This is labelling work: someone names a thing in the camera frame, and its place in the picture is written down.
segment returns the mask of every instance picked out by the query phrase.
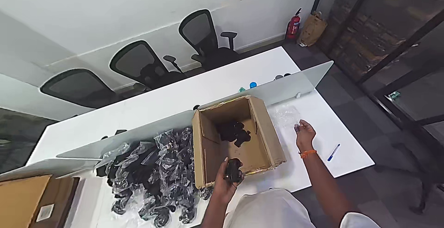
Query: white table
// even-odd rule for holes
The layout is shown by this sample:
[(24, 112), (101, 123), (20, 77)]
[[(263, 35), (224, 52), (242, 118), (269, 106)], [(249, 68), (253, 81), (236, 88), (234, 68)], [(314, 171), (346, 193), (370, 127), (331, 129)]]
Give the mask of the white table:
[[(53, 158), (57, 154), (99, 140), (104, 135), (113, 135), (116, 129), (133, 129), (161, 118), (192, 109), (193, 106), (205, 104), (236, 93), (240, 87), (247, 88), (255, 81), (258, 85), (269, 82), (278, 74), (294, 73), (300, 69), (294, 64), (282, 47), (254, 55), (236, 63), (188, 78), (178, 83), (138, 95), (122, 102), (62, 121), (47, 127), (33, 152), (30, 162)], [(289, 99), (273, 108), (282, 105), (295, 106), (300, 117), (312, 124), (317, 132), (314, 148), (325, 161), (326, 166), (338, 177), (374, 164), (345, 125), (316, 91), (298, 99)], [(274, 170), (248, 176), (238, 187), (227, 211), (233, 210), (241, 196), (265, 191), (270, 187), (285, 188), (297, 191), (309, 187), (310, 181), (295, 144), (296, 134), (291, 126), (277, 126), (279, 140), (287, 162)], [(334, 158), (327, 162), (330, 153), (341, 144)], [(111, 188), (106, 179), (98, 179), (91, 172), (85, 172), (90, 190), (79, 191), (82, 201), (71, 210), (72, 222), (66, 227), (83, 228), (119, 228), (126, 224), (115, 220), (110, 212), (114, 201)], [(201, 222), (208, 201), (197, 205), (196, 220), (185, 227)]]

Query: brown bag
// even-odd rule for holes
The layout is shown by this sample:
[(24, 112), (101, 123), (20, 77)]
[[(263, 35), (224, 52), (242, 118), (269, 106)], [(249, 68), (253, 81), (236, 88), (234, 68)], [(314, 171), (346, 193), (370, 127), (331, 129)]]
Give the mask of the brown bag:
[(302, 29), (302, 33), (297, 40), (297, 43), (301, 47), (315, 44), (326, 27), (327, 23), (321, 19), (321, 13), (314, 12), (314, 14), (310, 15), (307, 21), (305, 21), (304, 28)]

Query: hand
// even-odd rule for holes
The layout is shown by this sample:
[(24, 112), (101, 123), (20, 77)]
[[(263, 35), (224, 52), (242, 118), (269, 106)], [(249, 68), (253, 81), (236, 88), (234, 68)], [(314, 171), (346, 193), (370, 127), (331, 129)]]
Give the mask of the hand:
[(228, 165), (228, 157), (222, 162), (218, 174), (216, 175), (216, 183), (214, 185), (214, 191), (211, 198), (216, 198), (222, 202), (222, 204), (228, 205), (234, 193), (236, 192), (237, 186), (244, 180), (244, 175), (241, 176), (241, 182), (230, 183), (228, 180), (224, 179), (225, 168)]
[(316, 135), (313, 127), (305, 120), (300, 120), (294, 125), (296, 131), (296, 145), (300, 152), (313, 150), (313, 138)]

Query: pen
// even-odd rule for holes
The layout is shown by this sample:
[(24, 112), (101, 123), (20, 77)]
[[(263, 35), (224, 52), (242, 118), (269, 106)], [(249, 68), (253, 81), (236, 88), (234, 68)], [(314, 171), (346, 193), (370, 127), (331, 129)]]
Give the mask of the pen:
[(329, 157), (329, 159), (328, 159), (327, 161), (332, 160), (333, 155), (336, 153), (336, 151), (337, 151), (337, 149), (339, 148), (340, 145), (341, 145), (341, 144), (338, 144), (338, 145), (336, 146), (336, 148), (333, 150), (332, 154), (330, 155), (330, 157)]

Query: office chair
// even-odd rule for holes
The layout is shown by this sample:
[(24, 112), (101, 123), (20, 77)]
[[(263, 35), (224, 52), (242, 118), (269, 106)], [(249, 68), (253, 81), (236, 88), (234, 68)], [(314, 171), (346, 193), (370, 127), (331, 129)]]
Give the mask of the office chair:
[(175, 63), (176, 58), (170, 55), (163, 58), (171, 62), (179, 72), (169, 72), (149, 44), (139, 40), (118, 51), (110, 62), (110, 68), (150, 89), (158, 89), (186, 78)]
[(230, 48), (219, 48), (213, 20), (207, 9), (198, 10), (185, 17), (180, 23), (179, 34), (197, 51), (198, 54), (192, 55), (191, 58), (200, 62), (206, 71), (240, 60), (233, 44), (237, 33), (222, 32), (221, 37), (228, 38)]
[(411, 172), (409, 170), (400, 169), (400, 168), (392, 168), (384, 165), (375, 165), (374, 170), (378, 173), (390, 170), (393, 172), (401, 173), (404, 175), (408, 175), (414, 178), (421, 180), (422, 183), (422, 191), (421, 191), (421, 200), (419, 201), (419, 205), (417, 207), (411, 206), (409, 209), (415, 214), (423, 214), (425, 209), (425, 203), (429, 198), (430, 192), (434, 187), (437, 187), (439, 190), (444, 191), (444, 171), (443, 164), (439, 163), (434, 159), (430, 159), (430, 161), (426, 164), (420, 163), (419, 159), (415, 156), (414, 152), (409, 150), (403, 143), (397, 143), (392, 145), (395, 149), (401, 151), (410, 161), (414, 164), (417, 172)]
[(40, 91), (87, 108), (101, 108), (122, 100), (88, 69), (75, 68), (49, 79)]

